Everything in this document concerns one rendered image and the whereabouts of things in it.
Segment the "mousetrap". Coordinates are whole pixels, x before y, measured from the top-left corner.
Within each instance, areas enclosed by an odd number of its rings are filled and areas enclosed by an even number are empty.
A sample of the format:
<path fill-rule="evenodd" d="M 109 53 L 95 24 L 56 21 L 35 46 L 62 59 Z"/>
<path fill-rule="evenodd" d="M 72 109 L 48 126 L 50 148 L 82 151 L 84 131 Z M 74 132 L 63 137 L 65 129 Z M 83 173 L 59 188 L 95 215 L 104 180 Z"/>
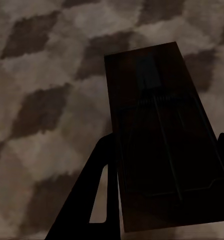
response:
<path fill-rule="evenodd" d="M 124 232 L 224 221 L 224 156 L 177 43 L 104 61 Z"/>

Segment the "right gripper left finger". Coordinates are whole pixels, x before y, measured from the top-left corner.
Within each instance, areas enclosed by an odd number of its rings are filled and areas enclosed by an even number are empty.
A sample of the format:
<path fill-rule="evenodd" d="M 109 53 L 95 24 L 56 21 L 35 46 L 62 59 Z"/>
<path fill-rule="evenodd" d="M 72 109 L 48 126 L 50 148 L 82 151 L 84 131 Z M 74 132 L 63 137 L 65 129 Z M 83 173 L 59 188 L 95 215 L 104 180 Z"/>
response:
<path fill-rule="evenodd" d="M 121 240 L 115 136 L 99 139 L 45 240 Z M 89 223 L 107 164 L 107 218 L 104 223 Z"/>

